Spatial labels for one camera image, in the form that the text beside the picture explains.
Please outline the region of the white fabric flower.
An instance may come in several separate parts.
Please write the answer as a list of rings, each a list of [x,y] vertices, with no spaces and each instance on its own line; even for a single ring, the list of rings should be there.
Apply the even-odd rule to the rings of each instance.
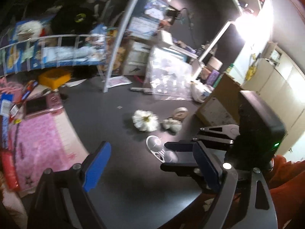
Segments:
[[[153,132],[159,128],[158,117],[151,111],[136,110],[132,121],[136,129],[142,132]]]

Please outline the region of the small white plush item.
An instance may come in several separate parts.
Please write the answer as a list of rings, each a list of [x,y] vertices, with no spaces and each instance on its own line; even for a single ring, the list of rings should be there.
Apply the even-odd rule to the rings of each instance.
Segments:
[[[162,126],[165,130],[170,130],[173,133],[178,133],[182,129],[182,122],[173,118],[164,119]]]

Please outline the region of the cardboard box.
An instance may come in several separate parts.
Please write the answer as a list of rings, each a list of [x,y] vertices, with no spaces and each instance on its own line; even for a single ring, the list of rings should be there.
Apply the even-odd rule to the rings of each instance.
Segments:
[[[223,74],[213,92],[195,112],[206,126],[239,125],[238,109],[241,86],[228,74]]]

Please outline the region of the pink patterned blanket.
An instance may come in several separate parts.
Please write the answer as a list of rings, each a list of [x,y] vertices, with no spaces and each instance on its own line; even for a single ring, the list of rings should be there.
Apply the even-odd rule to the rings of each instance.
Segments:
[[[34,191],[45,169],[67,170],[88,156],[64,107],[24,118],[25,102],[49,93],[64,101],[37,81],[23,86],[1,78],[1,171],[15,192]]]

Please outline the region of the clear plastic bag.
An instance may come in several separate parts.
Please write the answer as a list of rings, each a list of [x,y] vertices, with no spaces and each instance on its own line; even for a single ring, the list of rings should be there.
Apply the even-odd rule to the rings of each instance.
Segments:
[[[173,53],[154,46],[148,56],[143,87],[156,100],[192,100],[192,67]]]

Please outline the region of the pink game console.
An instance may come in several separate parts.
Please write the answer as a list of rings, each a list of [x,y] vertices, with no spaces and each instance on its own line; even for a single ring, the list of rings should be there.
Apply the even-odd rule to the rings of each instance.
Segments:
[[[23,112],[25,119],[47,113],[55,113],[63,108],[63,102],[58,93],[49,93],[44,96],[27,100],[24,105]]]

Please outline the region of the yellow box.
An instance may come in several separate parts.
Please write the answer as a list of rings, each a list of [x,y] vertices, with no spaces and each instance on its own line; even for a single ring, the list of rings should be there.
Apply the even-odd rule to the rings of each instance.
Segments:
[[[66,67],[50,69],[38,76],[40,85],[55,90],[71,80],[72,70]]]

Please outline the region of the white metal rack frame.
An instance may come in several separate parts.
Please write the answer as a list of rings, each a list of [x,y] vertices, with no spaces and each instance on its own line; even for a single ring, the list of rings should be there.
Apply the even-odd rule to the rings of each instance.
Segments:
[[[137,2],[1,0],[1,76],[95,65],[107,91]]]

